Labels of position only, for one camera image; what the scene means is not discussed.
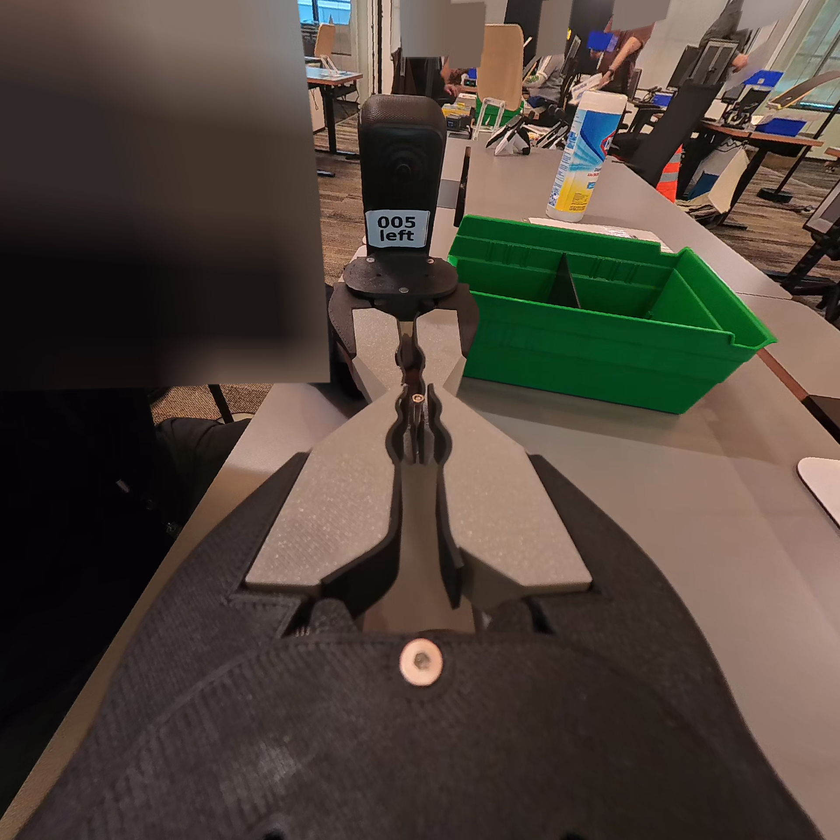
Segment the white document stand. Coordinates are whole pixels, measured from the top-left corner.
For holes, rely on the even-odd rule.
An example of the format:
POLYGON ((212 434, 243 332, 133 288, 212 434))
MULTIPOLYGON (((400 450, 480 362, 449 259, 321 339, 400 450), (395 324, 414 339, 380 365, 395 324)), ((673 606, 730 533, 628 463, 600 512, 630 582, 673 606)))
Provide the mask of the white document stand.
POLYGON ((796 466, 796 473, 802 484, 838 527, 840 523, 839 470, 838 458, 806 457, 796 466))

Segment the black bin divider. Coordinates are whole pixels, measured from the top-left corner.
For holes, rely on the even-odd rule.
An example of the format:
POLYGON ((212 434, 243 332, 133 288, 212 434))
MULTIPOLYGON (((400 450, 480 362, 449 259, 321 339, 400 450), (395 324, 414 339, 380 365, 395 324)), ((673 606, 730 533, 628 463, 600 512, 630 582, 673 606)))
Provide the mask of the black bin divider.
POLYGON ((555 270, 547 303, 560 308, 581 309, 581 302, 574 284, 574 277, 571 273, 568 256, 565 253, 562 253, 560 262, 555 270))

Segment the green plastic bin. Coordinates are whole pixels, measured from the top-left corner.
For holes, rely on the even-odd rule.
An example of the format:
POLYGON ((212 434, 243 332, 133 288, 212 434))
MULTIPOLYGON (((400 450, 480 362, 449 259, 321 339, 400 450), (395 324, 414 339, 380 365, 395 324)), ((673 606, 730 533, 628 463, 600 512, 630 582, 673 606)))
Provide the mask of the green plastic bin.
POLYGON ((479 309, 473 379, 682 414, 776 343, 690 248, 467 215, 448 261, 479 309), (547 303, 562 253, 581 309, 547 303))

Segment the orange striped traffic cone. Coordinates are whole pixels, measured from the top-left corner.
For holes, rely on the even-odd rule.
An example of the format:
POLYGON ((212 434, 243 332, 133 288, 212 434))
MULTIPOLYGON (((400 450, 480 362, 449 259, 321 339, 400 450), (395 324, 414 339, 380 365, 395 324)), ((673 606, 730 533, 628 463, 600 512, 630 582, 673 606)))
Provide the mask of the orange striped traffic cone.
POLYGON ((679 171, 684 147, 681 144, 666 163, 656 185, 657 192, 672 203, 676 203, 679 171))

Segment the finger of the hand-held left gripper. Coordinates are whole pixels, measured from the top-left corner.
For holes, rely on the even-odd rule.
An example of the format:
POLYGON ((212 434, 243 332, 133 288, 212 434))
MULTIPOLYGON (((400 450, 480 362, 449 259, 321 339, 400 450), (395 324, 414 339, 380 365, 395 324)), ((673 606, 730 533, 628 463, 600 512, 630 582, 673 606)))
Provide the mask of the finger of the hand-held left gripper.
POLYGON ((404 384, 404 372, 397 359, 402 345, 399 321, 373 308, 353 310, 353 378, 367 403, 374 403, 404 384))
POLYGON ((423 356, 422 381, 456 396, 465 369, 456 310, 436 308, 414 324, 416 346, 423 356))

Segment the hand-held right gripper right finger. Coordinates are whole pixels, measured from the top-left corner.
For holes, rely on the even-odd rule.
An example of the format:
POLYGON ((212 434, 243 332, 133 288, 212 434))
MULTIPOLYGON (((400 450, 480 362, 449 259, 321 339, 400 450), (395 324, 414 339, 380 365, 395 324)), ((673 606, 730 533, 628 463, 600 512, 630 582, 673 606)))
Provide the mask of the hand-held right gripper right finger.
POLYGON ((536 459, 435 385, 427 422, 427 629, 474 632, 474 612, 589 589, 592 574, 536 459))

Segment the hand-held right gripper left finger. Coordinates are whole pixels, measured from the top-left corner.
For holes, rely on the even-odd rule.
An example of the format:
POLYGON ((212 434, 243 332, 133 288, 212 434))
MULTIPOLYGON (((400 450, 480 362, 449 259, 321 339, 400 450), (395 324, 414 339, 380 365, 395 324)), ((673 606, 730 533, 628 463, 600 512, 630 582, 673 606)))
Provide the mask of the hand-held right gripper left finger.
POLYGON ((352 617, 387 593, 399 569, 406 395, 390 388, 298 459, 247 589, 332 598, 352 617))

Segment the white paper packet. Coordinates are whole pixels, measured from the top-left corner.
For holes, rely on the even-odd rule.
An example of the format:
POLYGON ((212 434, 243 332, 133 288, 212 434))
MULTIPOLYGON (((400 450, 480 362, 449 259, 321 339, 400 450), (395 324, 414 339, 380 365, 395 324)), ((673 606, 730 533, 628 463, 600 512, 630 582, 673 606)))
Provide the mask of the white paper packet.
POLYGON ((647 241, 651 243, 656 243, 660 250, 664 253, 671 255, 675 253, 656 234, 646 230, 617 227, 614 225, 567 223, 561 220, 551 219, 547 217, 529 217, 526 219, 526 221, 532 225, 538 225, 548 228, 561 228, 576 233, 588 233, 593 235, 610 236, 614 238, 628 238, 637 241, 647 241))

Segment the yellow label wipes bottle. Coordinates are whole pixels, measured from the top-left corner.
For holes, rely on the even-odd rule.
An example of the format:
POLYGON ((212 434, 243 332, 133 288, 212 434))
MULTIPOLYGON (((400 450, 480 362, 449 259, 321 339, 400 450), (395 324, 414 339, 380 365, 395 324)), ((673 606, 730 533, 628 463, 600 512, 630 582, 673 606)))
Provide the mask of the yellow label wipes bottle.
POLYGON ((626 105, 625 94, 583 94, 549 196, 547 217, 567 223, 582 220, 626 105))

